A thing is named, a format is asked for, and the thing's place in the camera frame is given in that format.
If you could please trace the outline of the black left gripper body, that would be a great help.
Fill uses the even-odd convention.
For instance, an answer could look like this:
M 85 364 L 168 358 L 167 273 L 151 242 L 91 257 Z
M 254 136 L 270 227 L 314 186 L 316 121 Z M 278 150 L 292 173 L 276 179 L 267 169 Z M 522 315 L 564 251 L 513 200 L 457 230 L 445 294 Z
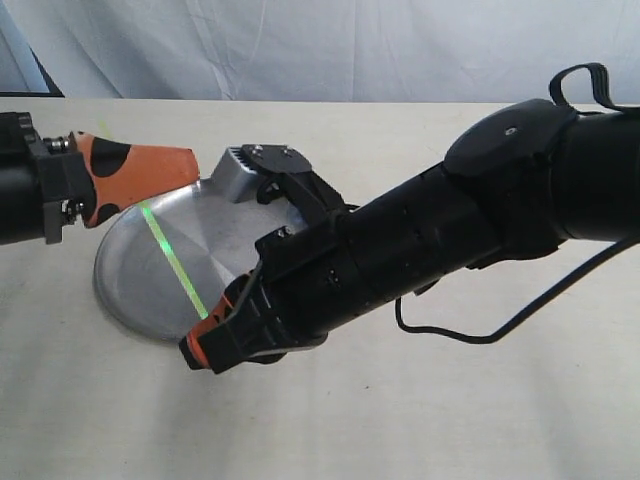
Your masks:
M 79 134 L 42 138 L 28 112 L 19 113 L 19 126 L 35 168 L 45 242 L 61 243 L 62 229 L 78 216 L 87 220 L 95 209 L 95 189 L 78 146 Z

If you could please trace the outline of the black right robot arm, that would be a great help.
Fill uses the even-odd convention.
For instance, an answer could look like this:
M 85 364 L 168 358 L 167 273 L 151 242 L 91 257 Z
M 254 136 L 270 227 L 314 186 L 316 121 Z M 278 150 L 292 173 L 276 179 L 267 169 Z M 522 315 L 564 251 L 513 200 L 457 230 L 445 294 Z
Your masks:
M 602 263 L 639 242 L 639 117 L 547 100 L 475 124 L 444 159 L 356 209 L 335 193 L 300 204 L 306 227 L 256 244 L 257 265 L 180 341 L 194 370 L 274 363 L 462 268 L 538 259 L 568 240 L 605 249 L 488 335 L 429 325 L 413 334 L 495 343 Z

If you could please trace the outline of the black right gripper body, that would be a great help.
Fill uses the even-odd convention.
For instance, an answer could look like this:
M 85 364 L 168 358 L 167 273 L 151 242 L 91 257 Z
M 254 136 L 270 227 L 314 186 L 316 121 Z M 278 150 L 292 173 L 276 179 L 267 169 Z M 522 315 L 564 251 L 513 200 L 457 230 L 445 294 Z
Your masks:
M 364 314 L 370 290 L 340 236 L 310 229 L 270 234 L 256 242 L 252 298 L 258 317 L 236 311 L 214 334 L 225 335 L 230 369 L 245 362 L 273 363 L 321 345 L 328 333 Z

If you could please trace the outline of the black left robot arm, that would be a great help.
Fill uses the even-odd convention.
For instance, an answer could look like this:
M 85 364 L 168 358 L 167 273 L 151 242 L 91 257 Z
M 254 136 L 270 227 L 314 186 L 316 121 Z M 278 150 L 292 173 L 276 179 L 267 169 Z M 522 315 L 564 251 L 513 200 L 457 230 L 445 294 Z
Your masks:
M 42 137 L 27 112 L 1 115 L 1 242 L 58 244 L 128 207 L 195 183 L 192 150 L 121 143 L 82 131 Z

